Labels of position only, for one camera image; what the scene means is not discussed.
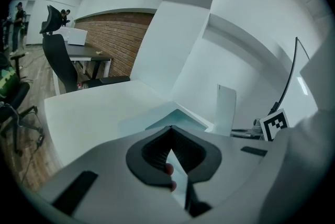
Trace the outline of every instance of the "fluorescent light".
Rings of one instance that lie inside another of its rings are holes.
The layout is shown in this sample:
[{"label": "fluorescent light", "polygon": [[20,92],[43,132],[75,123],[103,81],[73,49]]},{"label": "fluorescent light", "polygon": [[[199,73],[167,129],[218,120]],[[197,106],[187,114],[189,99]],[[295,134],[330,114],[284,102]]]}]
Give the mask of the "fluorescent light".
[{"label": "fluorescent light", "polygon": [[303,78],[301,78],[301,77],[297,77],[297,79],[298,79],[298,82],[299,82],[299,84],[301,85],[301,87],[302,87],[302,89],[303,89],[304,94],[305,94],[306,96],[308,96],[307,87],[305,86],[305,83],[304,83]]}]

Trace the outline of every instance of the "red brick wall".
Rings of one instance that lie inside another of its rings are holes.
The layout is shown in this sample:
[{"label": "red brick wall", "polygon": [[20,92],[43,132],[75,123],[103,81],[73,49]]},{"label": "red brick wall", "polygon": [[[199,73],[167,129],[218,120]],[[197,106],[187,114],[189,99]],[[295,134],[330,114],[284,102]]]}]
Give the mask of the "red brick wall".
[{"label": "red brick wall", "polygon": [[[113,58],[109,76],[130,75],[152,18],[153,14],[147,13],[103,14],[79,19],[75,28],[87,30],[86,42]],[[93,62],[87,65],[89,75],[92,75],[93,66]],[[104,64],[97,78],[102,77],[103,70]]]}]

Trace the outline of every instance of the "person in black clothing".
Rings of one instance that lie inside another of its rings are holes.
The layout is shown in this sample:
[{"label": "person in black clothing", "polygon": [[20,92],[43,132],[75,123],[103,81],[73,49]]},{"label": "person in black clothing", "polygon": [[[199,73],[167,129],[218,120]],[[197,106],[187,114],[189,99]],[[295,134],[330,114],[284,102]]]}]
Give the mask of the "person in black clothing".
[{"label": "person in black clothing", "polygon": [[21,25],[22,25],[22,21],[24,17],[24,11],[22,9],[22,2],[19,2],[16,7],[17,7],[17,13],[16,13],[15,20],[14,20],[13,48],[12,48],[12,52],[10,53],[10,55],[13,55],[17,52],[18,36],[21,30]]},{"label": "person in black clothing", "polygon": [[62,26],[65,27],[66,26],[66,21],[67,21],[65,9],[61,10],[61,15],[62,15],[62,18],[63,18]]}]

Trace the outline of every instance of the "office chair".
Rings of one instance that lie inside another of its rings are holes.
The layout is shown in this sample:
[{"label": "office chair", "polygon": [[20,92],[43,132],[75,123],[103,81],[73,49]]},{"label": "office chair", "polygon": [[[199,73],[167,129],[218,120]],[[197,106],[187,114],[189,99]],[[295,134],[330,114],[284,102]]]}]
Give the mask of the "office chair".
[{"label": "office chair", "polygon": [[[48,5],[48,11],[48,19],[42,23],[42,29],[40,31],[40,33],[43,34],[43,50],[51,68],[64,84],[66,92],[73,92],[77,90],[77,71],[68,55],[63,36],[61,34],[53,35],[51,33],[61,27],[62,16],[60,12],[51,5]],[[96,79],[97,70],[102,60],[92,59],[92,61],[96,61],[92,80],[82,82],[86,84],[88,88],[130,81],[128,76]]]},{"label": "office chair", "polygon": [[[19,70],[19,59],[24,57],[25,54],[19,54],[11,57],[11,60],[15,61],[15,68],[18,77],[20,78],[20,70]],[[0,58],[5,58],[5,55],[0,53]],[[14,89],[11,90],[10,95],[8,95],[4,100],[2,100],[3,104],[0,107],[0,125],[5,122],[10,117],[12,120],[3,128],[1,131],[1,136],[6,138],[6,133],[10,128],[13,128],[13,145],[14,152],[18,154],[20,157],[22,156],[22,150],[17,148],[17,131],[19,127],[26,127],[32,130],[36,130],[43,136],[43,129],[35,127],[27,122],[23,121],[23,118],[29,114],[31,111],[34,111],[37,114],[37,107],[31,106],[28,109],[24,110],[22,113],[18,113],[16,110],[21,105],[22,101],[28,94],[30,89],[29,83],[19,83]]]}]

